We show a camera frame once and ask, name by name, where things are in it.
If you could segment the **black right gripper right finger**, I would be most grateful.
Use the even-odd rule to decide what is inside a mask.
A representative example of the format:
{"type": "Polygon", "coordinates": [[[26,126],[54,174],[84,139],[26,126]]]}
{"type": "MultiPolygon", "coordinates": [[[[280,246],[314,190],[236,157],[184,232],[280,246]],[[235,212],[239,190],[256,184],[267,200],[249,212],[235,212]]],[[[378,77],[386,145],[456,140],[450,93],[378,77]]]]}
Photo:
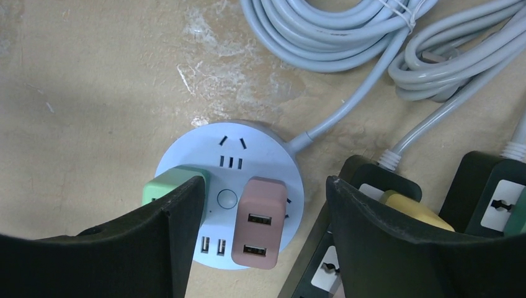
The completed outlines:
{"type": "Polygon", "coordinates": [[[421,222],[326,180],[346,297],[524,297],[525,235],[484,238],[421,222]]]}

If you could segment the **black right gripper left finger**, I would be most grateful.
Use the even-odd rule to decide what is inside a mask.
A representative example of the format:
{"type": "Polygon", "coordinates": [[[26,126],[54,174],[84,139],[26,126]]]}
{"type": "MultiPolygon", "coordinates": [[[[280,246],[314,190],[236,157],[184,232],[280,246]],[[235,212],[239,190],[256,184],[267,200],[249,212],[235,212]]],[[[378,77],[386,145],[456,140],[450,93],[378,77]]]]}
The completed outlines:
{"type": "Polygon", "coordinates": [[[205,202],[194,176],[76,236],[1,237],[2,297],[184,297],[205,202]]]}

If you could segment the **yellow USB charger plug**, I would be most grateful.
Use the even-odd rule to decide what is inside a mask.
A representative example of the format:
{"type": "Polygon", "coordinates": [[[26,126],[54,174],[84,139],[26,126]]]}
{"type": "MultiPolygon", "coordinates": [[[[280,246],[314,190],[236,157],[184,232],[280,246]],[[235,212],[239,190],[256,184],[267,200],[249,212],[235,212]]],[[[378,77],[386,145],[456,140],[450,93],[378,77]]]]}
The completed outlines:
{"type": "Polygon", "coordinates": [[[455,232],[455,229],[449,223],[440,218],[424,204],[414,201],[396,191],[389,190],[384,192],[379,202],[421,222],[455,232]]]}

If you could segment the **small black power strip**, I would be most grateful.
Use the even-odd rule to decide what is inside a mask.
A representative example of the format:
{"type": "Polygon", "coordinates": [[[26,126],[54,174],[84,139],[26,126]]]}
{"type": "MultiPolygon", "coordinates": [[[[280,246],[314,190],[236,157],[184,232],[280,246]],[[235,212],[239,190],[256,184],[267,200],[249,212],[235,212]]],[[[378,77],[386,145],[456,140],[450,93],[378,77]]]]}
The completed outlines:
{"type": "MultiPolygon", "coordinates": [[[[415,182],[381,168],[363,155],[346,159],[339,177],[374,200],[396,191],[420,202],[422,190],[415,182]]],[[[331,231],[329,209],[323,205],[279,297],[344,297],[339,262],[331,231]]]]}

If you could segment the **green USB charger plug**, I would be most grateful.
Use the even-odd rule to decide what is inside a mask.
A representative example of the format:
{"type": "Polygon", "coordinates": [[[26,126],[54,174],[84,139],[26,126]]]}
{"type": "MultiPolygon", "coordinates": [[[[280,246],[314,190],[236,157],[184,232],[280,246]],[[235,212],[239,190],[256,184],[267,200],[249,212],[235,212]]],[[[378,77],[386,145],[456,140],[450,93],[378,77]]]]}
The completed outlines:
{"type": "Polygon", "coordinates": [[[201,176],[205,181],[205,202],[200,221],[201,227],[206,218],[207,198],[211,178],[210,172],[205,169],[179,165],[157,175],[143,187],[141,205],[149,204],[165,196],[194,176],[201,176]]]}

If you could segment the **pink USB charger plug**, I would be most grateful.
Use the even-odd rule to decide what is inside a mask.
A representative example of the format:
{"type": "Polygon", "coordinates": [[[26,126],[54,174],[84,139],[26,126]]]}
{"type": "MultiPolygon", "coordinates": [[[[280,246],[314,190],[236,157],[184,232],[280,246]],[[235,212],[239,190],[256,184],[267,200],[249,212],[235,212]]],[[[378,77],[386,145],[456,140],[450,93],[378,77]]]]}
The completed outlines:
{"type": "Polygon", "coordinates": [[[236,264],[258,269],[275,267],[287,198],[282,181],[253,177],[246,183],[238,202],[231,249],[236,264]]]}

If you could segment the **long black power strip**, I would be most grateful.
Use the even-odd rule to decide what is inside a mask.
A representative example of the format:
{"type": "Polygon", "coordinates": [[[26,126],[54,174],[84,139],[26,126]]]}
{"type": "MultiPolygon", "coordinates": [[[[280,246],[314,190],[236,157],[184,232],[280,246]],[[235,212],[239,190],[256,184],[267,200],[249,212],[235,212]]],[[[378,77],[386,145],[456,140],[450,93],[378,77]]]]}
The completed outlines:
{"type": "Polygon", "coordinates": [[[524,190],[524,162],[471,151],[461,159],[439,216],[456,232],[502,237],[524,190]]]}

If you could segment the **round light blue power socket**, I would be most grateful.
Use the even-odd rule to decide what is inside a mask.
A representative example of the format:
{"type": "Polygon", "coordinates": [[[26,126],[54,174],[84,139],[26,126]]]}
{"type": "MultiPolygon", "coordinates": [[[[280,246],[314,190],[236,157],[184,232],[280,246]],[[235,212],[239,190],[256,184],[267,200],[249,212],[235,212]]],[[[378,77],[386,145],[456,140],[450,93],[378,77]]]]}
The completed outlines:
{"type": "Polygon", "coordinates": [[[285,183],[288,198],[280,244],[283,251],[303,216],[305,192],[295,152],[268,128],[245,121],[216,122],[179,137],[163,154],[154,178],[166,170],[192,166],[210,172],[206,218],[199,228],[193,258],[217,269],[250,267],[231,257],[238,202],[253,177],[285,183]]]}

